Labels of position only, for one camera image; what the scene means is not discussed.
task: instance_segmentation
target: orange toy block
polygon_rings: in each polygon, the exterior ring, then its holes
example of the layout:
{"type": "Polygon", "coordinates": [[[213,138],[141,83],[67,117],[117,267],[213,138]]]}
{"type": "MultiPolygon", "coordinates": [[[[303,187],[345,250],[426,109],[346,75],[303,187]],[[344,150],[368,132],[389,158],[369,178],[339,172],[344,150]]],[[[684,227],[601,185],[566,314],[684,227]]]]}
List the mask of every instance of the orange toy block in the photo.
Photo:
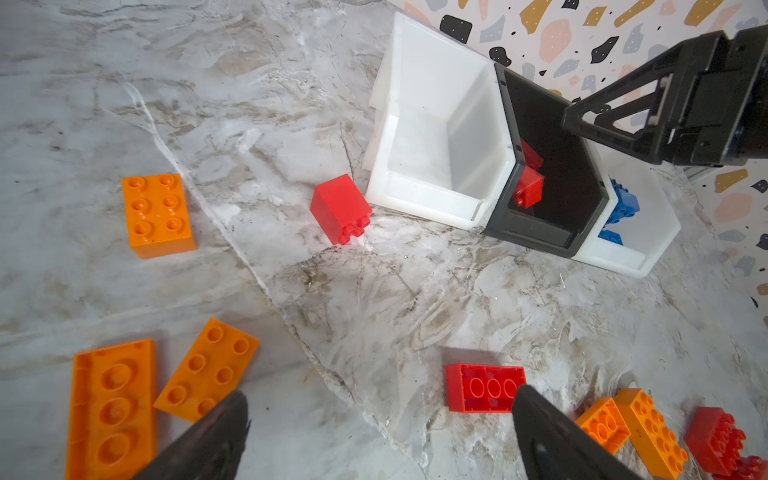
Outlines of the orange toy block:
{"type": "Polygon", "coordinates": [[[78,353],[66,480],[125,480],[157,456],[154,342],[78,353]]]}
{"type": "Polygon", "coordinates": [[[128,243],[141,258],[196,250],[180,175],[123,179],[128,243]]]}
{"type": "Polygon", "coordinates": [[[642,389],[622,389],[616,406],[630,429],[629,439],[651,475],[675,480],[683,472],[688,454],[677,444],[654,400],[642,389]]]}
{"type": "Polygon", "coordinates": [[[600,399],[576,420],[576,425],[612,455],[629,439],[629,427],[612,398],[600,399]]]}
{"type": "Polygon", "coordinates": [[[154,402],[154,408],[196,422],[230,394],[259,347],[253,338],[210,319],[154,402]]]}

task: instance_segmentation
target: terrazzo patterned backdrop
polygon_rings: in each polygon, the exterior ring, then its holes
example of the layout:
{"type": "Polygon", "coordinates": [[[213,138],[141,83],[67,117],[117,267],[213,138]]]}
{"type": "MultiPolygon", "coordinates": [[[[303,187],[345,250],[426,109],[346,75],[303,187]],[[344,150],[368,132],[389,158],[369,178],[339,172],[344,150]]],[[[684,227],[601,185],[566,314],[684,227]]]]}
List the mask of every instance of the terrazzo patterned backdrop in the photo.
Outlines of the terrazzo patterned backdrop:
{"type": "MultiPolygon", "coordinates": [[[[686,38],[720,29],[733,37],[768,20],[768,0],[390,1],[568,100],[586,98],[686,38]]],[[[644,121],[643,113],[629,119],[634,127],[644,121]]]]}
{"type": "Polygon", "coordinates": [[[768,326],[768,163],[723,167],[694,187],[768,326]]]}

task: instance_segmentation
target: upside-down orange brick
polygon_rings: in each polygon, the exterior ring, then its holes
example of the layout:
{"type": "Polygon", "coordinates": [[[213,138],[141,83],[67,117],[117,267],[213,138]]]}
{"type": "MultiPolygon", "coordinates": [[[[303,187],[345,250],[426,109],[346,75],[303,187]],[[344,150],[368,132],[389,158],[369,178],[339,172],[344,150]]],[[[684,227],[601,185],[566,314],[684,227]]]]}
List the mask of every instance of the upside-down orange brick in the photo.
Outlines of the upside-down orange brick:
{"type": "Polygon", "coordinates": [[[612,398],[600,399],[576,420],[589,436],[612,455],[629,439],[629,428],[612,398]]]}
{"type": "Polygon", "coordinates": [[[675,480],[688,454],[654,408],[654,400],[642,389],[622,389],[615,400],[630,429],[629,439],[650,474],[675,480]]]}
{"type": "Polygon", "coordinates": [[[200,420],[235,390],[258,347],[259,339],[210,319],[154,408],[190,422],[200,420]]]}
{"type": "Polygon", "coordinates": [[[128,243],[141,258],[196,250],[178,174],[123,179],[128,243]]]}
{"type": "Polygon", "coordinates": [[[154,342],[74,356],[66,480],[125,480],[157,456],[154,342]]]}

